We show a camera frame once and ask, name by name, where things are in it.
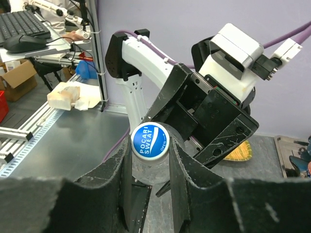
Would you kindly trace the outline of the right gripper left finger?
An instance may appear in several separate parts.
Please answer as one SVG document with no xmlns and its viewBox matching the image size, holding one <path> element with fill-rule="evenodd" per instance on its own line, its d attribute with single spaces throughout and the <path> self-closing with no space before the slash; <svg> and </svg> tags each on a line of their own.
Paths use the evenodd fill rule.
<svg viewBox="0 0 311 233">
<path fill-rule="evenodd" d="M 72 182 L 6 178 L 0 182 L 3 233 L 125 233 L 130 229 L 131 142 Z"/>
</svg>

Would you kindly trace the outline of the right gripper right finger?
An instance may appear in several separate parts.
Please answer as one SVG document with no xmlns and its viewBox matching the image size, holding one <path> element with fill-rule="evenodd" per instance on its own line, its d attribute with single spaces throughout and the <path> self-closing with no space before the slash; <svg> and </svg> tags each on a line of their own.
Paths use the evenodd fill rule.
<svg viewBox="0 0 311 233">
<path fill-rule="evenodd" d="M 176 233 L 308 233 L 309 179 L 223 178 L 169 145 L 173 226 Z"/>
</svg>

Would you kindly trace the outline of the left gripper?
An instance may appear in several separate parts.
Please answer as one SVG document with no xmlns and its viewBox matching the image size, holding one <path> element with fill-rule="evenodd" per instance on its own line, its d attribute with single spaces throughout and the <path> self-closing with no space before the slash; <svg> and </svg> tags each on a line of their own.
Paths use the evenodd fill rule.
<svg viewBox="0 0 311 233">
<path fill-rule="evenodd" d="M 173 66 L 142 120 L 148 121 L 165 122 L 183 139 L 195 141 L 203 149 L 194 159 L 207 168 L 217 165 L 259 127 L 222 89 L 209 87 L 182 63 Z"/>
</svg>

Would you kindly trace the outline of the Pocari Sweat bottle cap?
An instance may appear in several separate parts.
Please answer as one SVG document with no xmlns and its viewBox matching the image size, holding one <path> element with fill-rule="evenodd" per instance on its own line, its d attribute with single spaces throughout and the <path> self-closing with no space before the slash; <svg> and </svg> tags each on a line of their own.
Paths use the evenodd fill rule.
<svg viewBox="0 0 311 233">
<path fill-rule="evenodd" d="M 169 155 L 170 136 L 165 127 L 156 122 L 145 122 L 131 134 L 131 146 L 135 157 L 143 164 L 156 166 Z"/>
</svg>

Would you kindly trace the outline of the clear Pocari Sweat bottle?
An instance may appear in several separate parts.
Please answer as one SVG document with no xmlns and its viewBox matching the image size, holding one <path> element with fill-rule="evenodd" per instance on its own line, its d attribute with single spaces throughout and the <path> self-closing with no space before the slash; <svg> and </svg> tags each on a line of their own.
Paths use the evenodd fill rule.
<svg viewBox="0 0 311 233">
<path fill-rule="evenodd" d="M 175 139 L 182 149 L 185 149 L 184 139 L 179 132 L 166 123 L 160 123 L 168 131 L 170 141 Z M 169 155 L 167 159 L 156 166 L 148 166 L 141 163 L 132 151 L 132 175 L 135 179 L 146 185 L 156 185 L 166 183 L 170 179 Z"/>
</svg>

